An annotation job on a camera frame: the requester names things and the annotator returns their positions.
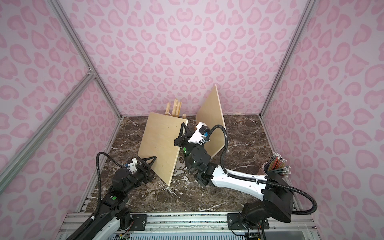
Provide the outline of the light plywood board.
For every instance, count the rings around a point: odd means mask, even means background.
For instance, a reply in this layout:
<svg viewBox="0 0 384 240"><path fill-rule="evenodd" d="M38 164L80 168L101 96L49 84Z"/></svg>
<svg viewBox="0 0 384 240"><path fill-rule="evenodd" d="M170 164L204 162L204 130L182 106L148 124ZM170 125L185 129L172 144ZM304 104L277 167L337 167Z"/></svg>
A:
<svg viewBox="0 0 384 240"><path fill-rule="evenodd" d="M168 186L180 152L174 140L179 137L182 123L187 124L188 120L150 113L139 148L138 156L141 159L157 157L152 170Z"/></svg>

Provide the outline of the small wooden easel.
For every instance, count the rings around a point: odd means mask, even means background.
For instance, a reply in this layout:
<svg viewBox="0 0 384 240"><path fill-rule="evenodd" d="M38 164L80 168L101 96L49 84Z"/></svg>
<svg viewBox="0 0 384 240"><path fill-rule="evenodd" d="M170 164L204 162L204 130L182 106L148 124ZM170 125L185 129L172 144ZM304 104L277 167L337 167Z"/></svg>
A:
<svg viewBox="0 0 384 240"><path fill-rule="evenodd" d="M165 115L178 118L181 116L182 119L186 119L186 114L181 114L182 102L174 99L173 104L170 102L167 103Z"/></svg>

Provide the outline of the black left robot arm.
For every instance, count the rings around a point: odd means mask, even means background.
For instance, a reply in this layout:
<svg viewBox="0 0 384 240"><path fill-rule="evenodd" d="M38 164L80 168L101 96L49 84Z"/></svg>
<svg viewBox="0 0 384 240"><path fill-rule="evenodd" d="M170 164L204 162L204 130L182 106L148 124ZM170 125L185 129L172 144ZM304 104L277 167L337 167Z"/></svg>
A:
<svg viewBox="0 0 384 240"><path fill-rule="evenodd" d="M102 182L99 157L104 155L110 160L112 158L103 152L97 154L98 175L98 202L95 211L84 221L69 237L69 240L106 240L118 230L126 231L134 223L131 212L125 207L129 201L129 193L142 184L151 182L154 178L152 166L157 157L133 159L131 164L120 165L112 178L112 185L104 197L101 197Z"/></svg>

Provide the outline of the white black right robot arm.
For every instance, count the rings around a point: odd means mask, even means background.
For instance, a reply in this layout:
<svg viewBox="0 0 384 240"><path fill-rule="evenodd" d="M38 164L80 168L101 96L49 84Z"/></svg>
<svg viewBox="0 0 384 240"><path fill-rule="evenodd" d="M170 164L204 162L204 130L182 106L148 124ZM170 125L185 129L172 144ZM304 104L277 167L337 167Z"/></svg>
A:
<svg viewBox="0 0 384 240"><path fill-rule="evenodd" d="M229 229L259 229L268 218L290 223L294 194L283 178L273 173L249 175L224 171L222 166L212 163L205 149L210 132L211 129L203 123L199 123L195 132L182 123L174 144L182 148L187 170L195 174L200 185L228 188L257 198L253 203L246 203L237 217L229 218Z"/></svg>

